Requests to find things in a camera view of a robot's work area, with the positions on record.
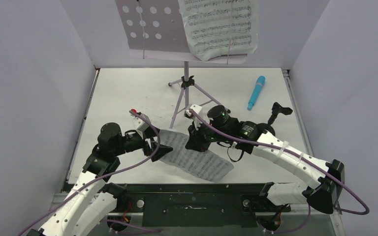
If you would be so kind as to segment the sheet music page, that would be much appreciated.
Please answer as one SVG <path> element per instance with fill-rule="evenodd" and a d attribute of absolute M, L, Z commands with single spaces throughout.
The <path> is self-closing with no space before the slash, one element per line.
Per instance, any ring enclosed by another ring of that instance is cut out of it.
<path fill-rule="evenodd" d="M 159 132 L 160 143 L 172 147 L 173 150 L 160 159 L 165 164 L 178 167 L 181 170 L 207 181 L 220 182 L 234 169 L 231 162 L 218 156 L 210 150 L 197 152 L 185 148 L 189 135 L 173 130 Z"/>
<path fill-rule="evenodd" d="M 180 0 L 189 51 L 201 61 L 258 48 L 258 1 Z"/>

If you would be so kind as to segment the black microphone desk stand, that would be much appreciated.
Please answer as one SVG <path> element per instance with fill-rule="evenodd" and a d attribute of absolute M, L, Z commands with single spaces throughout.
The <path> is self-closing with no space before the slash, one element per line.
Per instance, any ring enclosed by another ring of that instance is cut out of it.
<path fill-rule="evenodd" d="M 274 102 L 272 106 L 271 115 L 266 123 L 260 123 L 258 125 L 259 131 L 262 133 L 270 132 L 272 135 L 276 135 L 274 128 L 272 127 L 273 123 L 277 119 L 279 114 L 283 114 L 285 116 L 291 115 L 293 110 L 290 107 L 283 107 L 278 102 Z"/>

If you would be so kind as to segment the lilac perforated music stand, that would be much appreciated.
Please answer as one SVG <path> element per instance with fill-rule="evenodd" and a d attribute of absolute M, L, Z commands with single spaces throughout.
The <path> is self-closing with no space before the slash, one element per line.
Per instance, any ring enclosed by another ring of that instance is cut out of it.
<path fill-rule="evenodd" d="M 201 61 L 191 54 L 184 31 L 179 0 L 118 0 L 115 2 L 131 56 L 141 59 L 182 61 L 184 74 L 174 115 L 189 105 L 189 88 L 195 86 L 189 63 L 242 64 L 247 55 Z"/>

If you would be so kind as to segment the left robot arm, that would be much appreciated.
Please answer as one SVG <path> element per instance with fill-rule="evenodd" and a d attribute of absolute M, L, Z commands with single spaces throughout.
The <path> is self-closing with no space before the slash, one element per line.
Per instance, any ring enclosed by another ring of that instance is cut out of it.
<path fill-rule="evenodd" d="M 173 148 L 159 144 L 154 137 L 159 129 L 149 127 L 148 134 L 129 130 L 122 135 L 120 126 L 110 122 L 102 126 L 97 145 L 64 202 L 50 211 L 50 218 L 29 236 L 86 236 L 106 214 L 126 208 L 126 188 L 109 182 L 119 167 L 119 156 L 142 149 L 153 162 Z"/>

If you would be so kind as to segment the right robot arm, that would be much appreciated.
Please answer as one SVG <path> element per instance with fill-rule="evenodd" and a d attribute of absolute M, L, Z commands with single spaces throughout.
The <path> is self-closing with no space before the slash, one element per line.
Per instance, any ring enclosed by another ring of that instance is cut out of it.
<path fill-rule="evenodd" d="M 264 158 L 300 179 L 294 183 L 266 184 L 258 198 L 265 211 L 286 204 L 309 204 L 319 212 L 332 214 L 345 183 L 345 166 L 337 159 L 329 162 L 303 153 L 275 136 L 272 122 L 279 113 L 292 112 L 291 108 L 274 103 L 269 122 L 254 123 L 232 118 L 223 105 L 217 105 L 202 121 L 202 107 L 192 105 L 185 111 L 185 117 L 192 119 L 185 147 L 205 152 L 211 143 L 225 143 L 242 153 Z"/>

